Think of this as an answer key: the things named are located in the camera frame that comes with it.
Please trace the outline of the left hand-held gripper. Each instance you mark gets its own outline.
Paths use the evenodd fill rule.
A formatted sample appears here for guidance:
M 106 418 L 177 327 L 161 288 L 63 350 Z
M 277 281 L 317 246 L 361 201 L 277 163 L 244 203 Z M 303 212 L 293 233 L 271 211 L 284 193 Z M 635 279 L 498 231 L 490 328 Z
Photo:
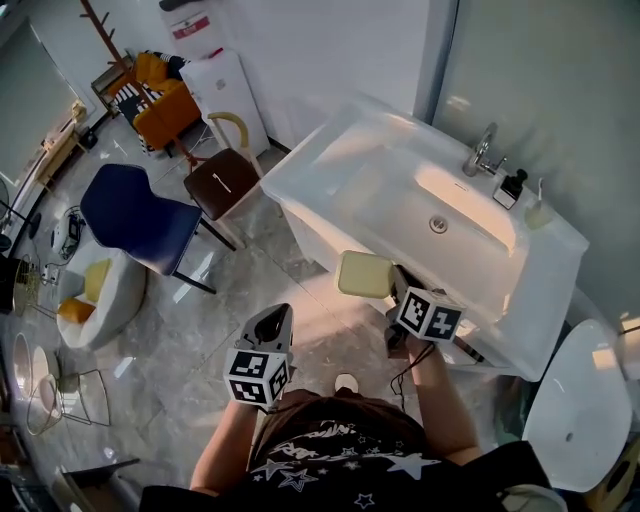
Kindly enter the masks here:
M 224 382 L 230 397 L 268 412 L 291 378 L 293 308 L 270 306 L 251 317 L 226 352 Z

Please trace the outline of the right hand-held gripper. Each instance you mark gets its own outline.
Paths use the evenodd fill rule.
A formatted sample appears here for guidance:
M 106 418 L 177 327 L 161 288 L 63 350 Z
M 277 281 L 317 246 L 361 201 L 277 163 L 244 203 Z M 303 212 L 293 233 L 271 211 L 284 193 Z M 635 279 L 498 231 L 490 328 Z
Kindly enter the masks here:
M 423 288 L 423 283 L 402 265 L 393 266 L 393 307 L 385 316 L 384 339 L 391 359 L 406 359 L 409 336 L 425 343 L 453 343 L 464 308 L 446 294 Z

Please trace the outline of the green sponge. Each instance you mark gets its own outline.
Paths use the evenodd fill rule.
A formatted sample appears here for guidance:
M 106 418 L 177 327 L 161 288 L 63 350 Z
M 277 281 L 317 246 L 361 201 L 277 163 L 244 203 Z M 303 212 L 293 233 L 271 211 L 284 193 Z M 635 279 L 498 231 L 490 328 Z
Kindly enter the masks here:
M 393 263 L 381 256 L 347 250 L 340 255 L 335 286 L 345 295 L 385 299 L 391 293 Z

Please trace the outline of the person's left forearm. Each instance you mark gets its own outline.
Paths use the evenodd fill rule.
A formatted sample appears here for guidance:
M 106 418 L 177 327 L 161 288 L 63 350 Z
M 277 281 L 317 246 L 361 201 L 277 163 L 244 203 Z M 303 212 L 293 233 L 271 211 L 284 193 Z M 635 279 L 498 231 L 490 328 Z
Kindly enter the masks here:
M 258 409 L 230 401 L 200 456 L 190 483 L 192 491 L 218 496 L 235 487 L 246 474 Z

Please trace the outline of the person's right forearm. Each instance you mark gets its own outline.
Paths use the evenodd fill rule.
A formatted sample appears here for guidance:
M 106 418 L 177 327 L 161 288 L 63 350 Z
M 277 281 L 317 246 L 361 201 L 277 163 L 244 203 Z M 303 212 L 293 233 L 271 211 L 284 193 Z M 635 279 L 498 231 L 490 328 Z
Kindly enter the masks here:
M 479 458 L 475 425 L 436 347 L 409 336 L 406 348 L 423 428 L 432 451 L 458 465 Z

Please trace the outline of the black soap dispenser bottle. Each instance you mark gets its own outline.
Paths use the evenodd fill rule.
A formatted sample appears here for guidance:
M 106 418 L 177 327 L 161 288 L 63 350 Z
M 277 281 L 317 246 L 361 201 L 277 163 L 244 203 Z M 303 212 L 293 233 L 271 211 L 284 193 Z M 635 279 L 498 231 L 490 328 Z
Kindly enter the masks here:
M 507 175 L 494 191 L 493 199 L 506 210 L 510 210 L 519 199 L 528 173 L 520 168 L 514 175 Z

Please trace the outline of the person's brown shorts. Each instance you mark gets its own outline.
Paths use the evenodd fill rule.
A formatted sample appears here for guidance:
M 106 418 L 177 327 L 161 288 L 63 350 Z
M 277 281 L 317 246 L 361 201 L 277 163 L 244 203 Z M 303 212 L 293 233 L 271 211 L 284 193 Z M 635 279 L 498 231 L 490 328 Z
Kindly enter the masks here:
M 393 450 L 435 453 L 422 425 L 385 400 L 368 398 L 346 388 L 327 397 L 296 389 L 285 393 L 278 409 L 263 420 L 249 467 L 255 468 L 279 443 L 310 433 L 324 421 L 362 427 L 367 434 L 390 444 Z

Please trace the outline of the white sink basin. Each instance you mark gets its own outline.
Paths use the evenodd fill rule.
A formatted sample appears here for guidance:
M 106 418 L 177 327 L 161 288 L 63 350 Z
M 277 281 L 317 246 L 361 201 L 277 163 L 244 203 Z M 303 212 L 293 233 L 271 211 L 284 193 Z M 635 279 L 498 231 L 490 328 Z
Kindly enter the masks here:
M 503 175 L 467 176 L 469 149 L 384 103 L 344 104 L 263 178 L 304 255 L 334 271 L 347 250 L 406 267 L 464 307 L 478 372 L 542 378 L 587 240 L 537 195 L 495 199 Z

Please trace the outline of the brown seat chair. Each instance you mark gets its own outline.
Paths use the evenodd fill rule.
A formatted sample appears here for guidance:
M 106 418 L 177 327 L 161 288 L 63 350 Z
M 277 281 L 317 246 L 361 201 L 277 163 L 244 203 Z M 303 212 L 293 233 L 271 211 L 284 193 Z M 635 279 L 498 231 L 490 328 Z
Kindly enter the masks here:
M 248 127 L 240 116 L 223 111 L 209 114 L 208 119 L 215 127 L 213 133 L 222 137 L 225 148 L 208 159 L 200 159 L 200 165 L 190 169 L 183 184 L 208 218 L 208 221 L 201 218 L 200 224 L 235 251 L 238 247 L 244 248 L 245 244 L 226 225 L 224 217 L 258 187 L 264 172 L 251 151 Z M 236 125 L 240 136 L 238 149 L 231 147 L 220 121 Z

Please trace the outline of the clear toothbrush cup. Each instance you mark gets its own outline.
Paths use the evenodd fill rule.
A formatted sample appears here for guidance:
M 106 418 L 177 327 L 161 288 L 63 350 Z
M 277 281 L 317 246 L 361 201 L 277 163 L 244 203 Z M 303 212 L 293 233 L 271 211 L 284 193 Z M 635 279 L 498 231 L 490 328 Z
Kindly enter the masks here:
M 540 198 L 536 199 L 530 206 L 525 209 L 524 221 L 530 230 L 540 229 L 553 220 L 550 210 L 544 205 L 544 201 Z

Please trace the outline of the chrome faucet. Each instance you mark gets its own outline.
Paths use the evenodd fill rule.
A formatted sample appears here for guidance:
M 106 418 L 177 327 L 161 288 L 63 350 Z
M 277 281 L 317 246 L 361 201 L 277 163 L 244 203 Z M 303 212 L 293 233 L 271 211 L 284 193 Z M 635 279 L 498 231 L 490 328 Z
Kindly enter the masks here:
M 480 140 L 474 146 L 469 158 L 463 163 L 462 171 L 465 175 L 473 177 L 480 172 L 496 175 L 499 169 L 507 160 L 507 156 L 504 155 L 498 162 L 492 162 L 488 158 L 488 151 L 491 143 L 497 135 L 498 125 L 495 122 L 491 122 Z

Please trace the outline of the blue chair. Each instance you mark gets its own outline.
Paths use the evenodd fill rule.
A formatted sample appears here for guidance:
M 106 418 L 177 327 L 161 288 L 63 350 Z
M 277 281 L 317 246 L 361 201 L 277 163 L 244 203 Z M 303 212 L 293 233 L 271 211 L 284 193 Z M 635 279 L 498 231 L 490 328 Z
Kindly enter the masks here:
M 175 277 L 210 294 L 216 289 L 179 271 L 189 244 L 203 227 L 227 248 L 235 249 L 203 219 L 200 208 L 156 195 L 140 166 L 101 166 L 84 192 L 80 210 L 101 246 L 119 249 L 159 275 Z

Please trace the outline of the pale yellow cushion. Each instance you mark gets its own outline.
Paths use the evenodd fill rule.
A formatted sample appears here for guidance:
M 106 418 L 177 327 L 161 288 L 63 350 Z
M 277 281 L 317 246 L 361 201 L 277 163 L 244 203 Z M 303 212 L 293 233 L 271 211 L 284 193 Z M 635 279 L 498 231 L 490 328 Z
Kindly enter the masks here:
M 85 272 L 84 293 L 91 302 L 97 302 L 112 261 L 106 258 L 90 264 Z

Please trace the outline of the person's black star T-shirt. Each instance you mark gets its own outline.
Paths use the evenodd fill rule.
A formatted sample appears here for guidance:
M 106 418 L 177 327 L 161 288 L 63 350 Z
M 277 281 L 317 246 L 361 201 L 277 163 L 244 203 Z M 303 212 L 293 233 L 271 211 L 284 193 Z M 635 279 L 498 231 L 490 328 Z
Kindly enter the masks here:
M 531 446 L 514 442 L 459 466 L 388 433 L 315 422 L 272 445 L 212 497 L 143 490 L 139 512 L 568 512 Z

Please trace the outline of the orange yellow cushion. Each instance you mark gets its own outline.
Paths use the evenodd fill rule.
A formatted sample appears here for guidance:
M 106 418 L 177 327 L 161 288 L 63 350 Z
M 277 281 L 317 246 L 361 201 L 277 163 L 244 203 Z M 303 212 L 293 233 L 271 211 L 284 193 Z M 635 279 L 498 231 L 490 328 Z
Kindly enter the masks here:
M 95 306 L 77 298 L 67 298 L 58 307 L 57 315 L 74 324 L 85 323 L 95 310 Z

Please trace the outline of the white toilet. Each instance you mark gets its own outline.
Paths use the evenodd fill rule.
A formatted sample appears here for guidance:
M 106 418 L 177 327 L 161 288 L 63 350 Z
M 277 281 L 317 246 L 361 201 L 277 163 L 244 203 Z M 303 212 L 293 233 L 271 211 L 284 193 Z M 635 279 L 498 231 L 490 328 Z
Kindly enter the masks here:
M 540 382 L 523 438 L 554 487 L 586 492 L 640 435 L 640 316 L 612 326 L 576 291 L 568 320 L 573 327 Z

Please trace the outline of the white cabinet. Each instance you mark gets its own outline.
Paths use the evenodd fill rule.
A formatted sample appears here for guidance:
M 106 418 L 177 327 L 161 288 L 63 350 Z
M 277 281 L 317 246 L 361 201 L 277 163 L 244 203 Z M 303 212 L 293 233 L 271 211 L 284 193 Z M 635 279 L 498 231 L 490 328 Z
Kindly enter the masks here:
M 230 112 L 246 124 L 254 156 L 269 149 L 270 143 L 237 53 L 227 49 L 206 60 L 190 61 L 180 69 L 180 74 L 202 120 L 215 133 L 223 131 L 231 146 L 239 148 L 240 132 L 234 123 L 219 120 L 220 129 L 217 129 L 208 118 L 211 113 Z

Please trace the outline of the white floor device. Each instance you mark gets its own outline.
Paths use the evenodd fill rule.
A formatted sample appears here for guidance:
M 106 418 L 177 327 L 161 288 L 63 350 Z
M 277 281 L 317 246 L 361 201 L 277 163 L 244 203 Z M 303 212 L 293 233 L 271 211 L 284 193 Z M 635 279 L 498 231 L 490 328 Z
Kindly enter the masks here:
M 68 260 L 75 253 L 86 222 L 78 206 L 70 207 L 51 233 L 51 248 L 62 259 Z

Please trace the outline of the orange sofa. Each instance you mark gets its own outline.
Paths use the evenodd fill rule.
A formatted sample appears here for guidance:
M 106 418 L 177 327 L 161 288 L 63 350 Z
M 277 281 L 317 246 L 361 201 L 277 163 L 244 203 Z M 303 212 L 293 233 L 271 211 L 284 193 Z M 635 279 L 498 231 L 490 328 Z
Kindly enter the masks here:
M 187 63 L 188 60 L 179 56 L 147 50 L 138 54 L 132 70 L 135 79 L 152 99 L 165 123 L 178 135 L 200 118 L 200 111 L 180 74 L 180 69 Z M 108 89 L 117 112 L 114 98 L 125 84 L 131 83 L 123 75 Z M 135 118 L 134 126 L 131 127 L 138 135 L 142 152 L 146 156 L 166 150 L 172 143 L 147 109 Z

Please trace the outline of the black standing fan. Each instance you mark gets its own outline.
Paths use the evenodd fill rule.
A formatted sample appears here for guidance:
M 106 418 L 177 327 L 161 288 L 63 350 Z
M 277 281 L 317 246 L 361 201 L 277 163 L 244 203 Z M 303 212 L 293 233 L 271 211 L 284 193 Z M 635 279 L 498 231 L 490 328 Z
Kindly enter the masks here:
M 9 204 L 9 192 L 8 188 L 0 178 L 0 225 L 6 224 L 13 216 L 23 221 L 23 226 L 27 230 L 27 235 L 30 239 L 33 239 L 36 235 L 42 216 L 40 213 L 36 213 L 33 216 L 25 217 L 17 210 L 12 208 Z

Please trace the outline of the black white striped pillow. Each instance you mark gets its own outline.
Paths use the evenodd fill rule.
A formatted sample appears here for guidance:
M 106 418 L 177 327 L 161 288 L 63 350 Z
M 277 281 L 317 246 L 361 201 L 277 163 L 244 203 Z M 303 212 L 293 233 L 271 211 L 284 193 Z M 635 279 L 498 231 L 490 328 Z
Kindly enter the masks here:
M 146 102 L 131 84 L 125 84 L 118 90 L 114 102 L 118 112 L 125 117 L 131 126 L 134 126 L 135 118 L 148 108 Z

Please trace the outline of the frosted glass panel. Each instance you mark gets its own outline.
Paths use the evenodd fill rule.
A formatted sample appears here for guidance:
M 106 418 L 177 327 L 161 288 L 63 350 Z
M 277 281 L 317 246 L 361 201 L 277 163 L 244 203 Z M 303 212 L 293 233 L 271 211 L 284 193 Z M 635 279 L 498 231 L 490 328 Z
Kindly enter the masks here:
M 459 0 L 434 125 L 475 143 L 588 241 L 579 288 L 640 327 L 640 0 Z

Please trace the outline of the wooden bench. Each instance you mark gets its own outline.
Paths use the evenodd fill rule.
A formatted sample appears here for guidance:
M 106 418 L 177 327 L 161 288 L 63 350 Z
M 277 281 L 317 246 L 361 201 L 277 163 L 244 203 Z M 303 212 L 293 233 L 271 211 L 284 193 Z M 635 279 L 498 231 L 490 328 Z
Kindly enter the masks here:
M 47 192 L 52 192 L 49 183 L 53 181 L 56 172 L 75 149 L 80 149 L 84 153 L 88 152 L 86 145 L 81 142 L 86 119 L 87 108 L 80 99 L 76 99 L 71 107 L 70 120 L 45 140 L 45 153 L 36 166 L 35 180 Z

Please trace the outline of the cardboard box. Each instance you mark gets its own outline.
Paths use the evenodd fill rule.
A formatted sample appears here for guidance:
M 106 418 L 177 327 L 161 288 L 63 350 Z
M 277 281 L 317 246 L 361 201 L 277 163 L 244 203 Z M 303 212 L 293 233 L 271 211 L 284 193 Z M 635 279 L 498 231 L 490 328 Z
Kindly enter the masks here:
M 638 450 L 627 450 L 603 480 L 584 494 L 590 512 L 615 512 L 622 505 L 631 489 L 639 458 Z

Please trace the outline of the wooden coat rack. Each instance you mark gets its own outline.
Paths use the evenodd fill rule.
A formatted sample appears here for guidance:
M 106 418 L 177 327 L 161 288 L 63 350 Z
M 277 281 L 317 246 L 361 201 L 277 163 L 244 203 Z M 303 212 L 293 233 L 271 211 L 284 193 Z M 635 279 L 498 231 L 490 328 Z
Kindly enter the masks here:
M 107 49 L 113 56 L 113 62 L 121 68 L 128 82 L 131 83 L 134 86 L 134 88 L 138 91 L 140 97 L 148 106 L 147 111 L 150 112 L 156 118 L 156 121 L 159 127 L 162 129 L 165 135 L 171 138 L 176 148 L 183 154 L 185 160 L 188 162 L 189 171 L 192 172 L 201 163 L 206 162 L 207 161 L 206 158 L 193 155 L 192 152 L 181 142 L 181 140 L 179 139 L 178 133 L 171 126 L 165 123 L 164 119 L 161 116 L 161 113 L 154 106 L 152 99 L 148 96 L 145 89 L 140 85 L 140 83 L 135 79 L 134 74 L 130 71 L 129 67 L 127 66 L 124 59 L 121 57 L 121 55 L 119 54 L 116 46 L 112 41 L 115 30 L 112 29 L 110 32 L 107 32 L 104 28 L 104 24 L 107 18 L 109 17 L 109 12 L 107 12 L 102 18 L 99 18 L 96 15 L 94 9 L 92 8 L 89 0 L 79 0 L 79 1 L 84 9 L 84 13 L 81 14 L 80 17 L 89 19 L 91 21 L 99 37 L 104 42 Z

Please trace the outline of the grey roller blind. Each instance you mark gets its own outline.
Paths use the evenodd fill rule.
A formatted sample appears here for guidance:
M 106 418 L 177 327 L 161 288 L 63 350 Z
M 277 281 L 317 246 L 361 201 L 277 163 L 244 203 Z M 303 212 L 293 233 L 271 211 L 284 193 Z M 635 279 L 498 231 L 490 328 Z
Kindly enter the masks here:
M 7 185 L 22 185 L 45 137 L 72 118 L 77 100 L 88 116 L 96 111 L 25 18 L 0 45 L 0 178 Z

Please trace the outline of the red white wall sign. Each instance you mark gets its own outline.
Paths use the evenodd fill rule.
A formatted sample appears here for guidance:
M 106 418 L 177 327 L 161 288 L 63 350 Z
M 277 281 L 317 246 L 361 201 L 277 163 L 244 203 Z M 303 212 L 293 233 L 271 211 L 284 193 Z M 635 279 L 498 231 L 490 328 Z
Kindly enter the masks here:
M 224 37 L 207 2 L 190 1 L 159 9 L 178 55 L 206 59 L 224 47 Z

